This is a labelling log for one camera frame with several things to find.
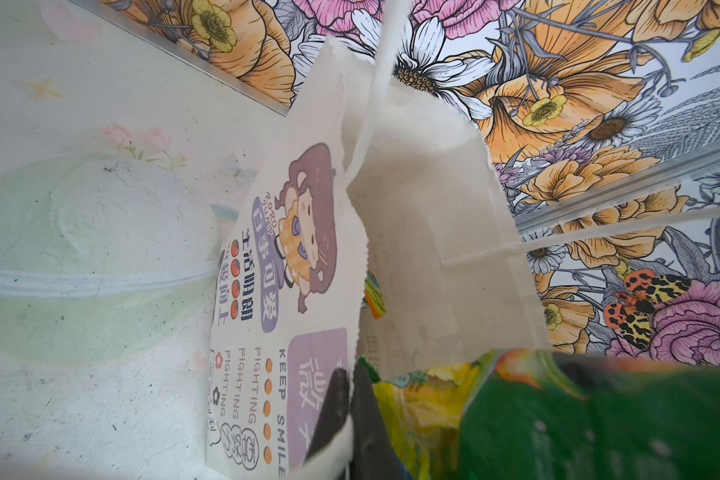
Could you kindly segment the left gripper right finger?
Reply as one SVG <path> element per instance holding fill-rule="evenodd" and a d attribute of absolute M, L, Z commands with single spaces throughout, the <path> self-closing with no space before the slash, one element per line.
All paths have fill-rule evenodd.
<path fill-rule="evenodd" d="M 376 400 L 368 369 L 357 364 L 353 372 L 350 416 L 353 422 L 352 480 L 404 480 L 407 473 L 392 448 Z"/>

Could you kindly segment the white paper bag with cartoon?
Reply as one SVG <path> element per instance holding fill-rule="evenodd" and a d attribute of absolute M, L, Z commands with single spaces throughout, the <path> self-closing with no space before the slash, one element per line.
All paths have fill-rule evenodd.
<path fill-rule="evenodd" d="M 720 368 L 720 1 L 179 15 L 290 107 L 218 258 L 210 468 L 299 469 L 357 358 L 384 379 L 512 349 Z"/>

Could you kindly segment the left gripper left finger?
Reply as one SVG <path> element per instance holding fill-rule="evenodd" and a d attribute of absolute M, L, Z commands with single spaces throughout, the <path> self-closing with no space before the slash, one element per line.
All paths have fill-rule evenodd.
<path fill-rule="evenodd" d="M 306 459 L 312 459 L 336 436 L 349 415 L 350 381 L 343 368 L 333 371 L 323 406 L 315 424 Z"/>

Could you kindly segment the orange snack packet front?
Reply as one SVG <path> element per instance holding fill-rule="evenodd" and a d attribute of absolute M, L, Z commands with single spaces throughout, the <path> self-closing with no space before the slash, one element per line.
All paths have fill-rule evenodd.
<path fill-rule="evenodd" d="M 374 319 L 380 319 L 386 313 L 382 291 L 376 277 L 368 271 L 364 281 L 363 305 L 368 308 Z"/>

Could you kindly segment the green snack packet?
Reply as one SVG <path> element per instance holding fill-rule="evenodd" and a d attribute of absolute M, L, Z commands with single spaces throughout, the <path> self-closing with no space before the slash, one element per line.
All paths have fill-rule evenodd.
<path fill-rule="evenodd" d="M 410 479 L 720 479 L 720 368 L 512 349 L 370 381 Z"/>

